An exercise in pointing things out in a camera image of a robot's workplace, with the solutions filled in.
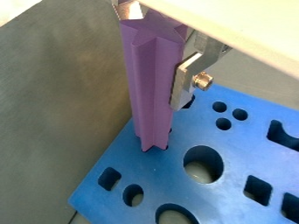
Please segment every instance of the circular hole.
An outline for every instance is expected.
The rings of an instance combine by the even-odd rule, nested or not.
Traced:
[[[249,119],[249,112],[242,108],[237,108],[233,115],[241,121],[246,121]]]
[[[228,104],[222,101],[216,101],[213,104],[213,109],[220,112],[224,113],[228,110]]]
[[[193,147],[183,158],[187,174],[203,184],[210,184],[221,178],[224,166],[221,154],[205,145]]]
[[[145,199],[145,190],[141,185],[131,185],[126,188],[123,200],[130,207],[137,207]]]
[[[232,128],[232,122],[228,118],[220,118],[217,125],[221,130],[229,130]]]
[[[193,213],[175,204],[162,205],[155,213],[157,224],[199,224]]]

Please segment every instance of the purple peg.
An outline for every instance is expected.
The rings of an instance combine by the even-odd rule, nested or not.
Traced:
[[[121,21],[135,134],[142,149],[167,148],[175,66],[183,60],[187,26],[150,10],[145,19]]]

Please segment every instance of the brass screw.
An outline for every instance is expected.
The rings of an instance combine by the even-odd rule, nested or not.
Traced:
[[[206,72],[201,72],[193,77],[193,85],[206,91],[211,87],[213,80],[214,78]]]

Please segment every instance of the hole in blue board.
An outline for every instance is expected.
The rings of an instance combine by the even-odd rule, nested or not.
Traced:
[[[273,186],[265,180],[254,176],[248,177],[245,195],[250,199],[253,199],[261,205],[268,206],[272,192],[273,192]]]
[[[175,204],[162,205],[155,212],[157,224],[201,224],[193,213]]]
[[[232,128],[232,121],[228,118],[220,118],[217,121],[217,126],[221,130],[229,130]]]
[[[118,185],[118,181],[122,179],[121,173],[111,167],[109,167],[98,179],[98,184],[107,190],[113,191]]]
[[[240,121],[246,121],[249,119],[249,112],[242,108],[237,108],[233,111],[233,115]]]
[[[292,193],[285,194],[282,213],[294,223],[299,223],[299,198]]]
[[[194,101],[195,101],[195,95],[191,97],[191,100],[187,102],[187,104],[182,108],[189,109],[191,107]]]
[[[228,108],[228,104],[224,101],[216,101],[213,104],[213,109],[220,113],[226,112]]]
[[[284,124],[274,120],[270,124],[269,132],[268,132],[268,139],[285,147],[299,151],[299,138],[289,136],[286,134]]]
[[[210,184],[224,173],[225,164],[221,154],[209,146],[195,146],[185,155],[183,168],[197,182]]]
[[[141,185],[130,185],[123,194],[123,200],[130,207],[137,207],[145,199],[145,190]]]

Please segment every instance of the blue board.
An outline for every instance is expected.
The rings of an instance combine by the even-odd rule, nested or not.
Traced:
[[[129,122],[70,197],[101,224],[299,223],[299,112],[214,85],[175,113],[169,149],[142,152]],[[209,167],[211,183],[185,167]],[[133,206],[135,195],[142,203]]]

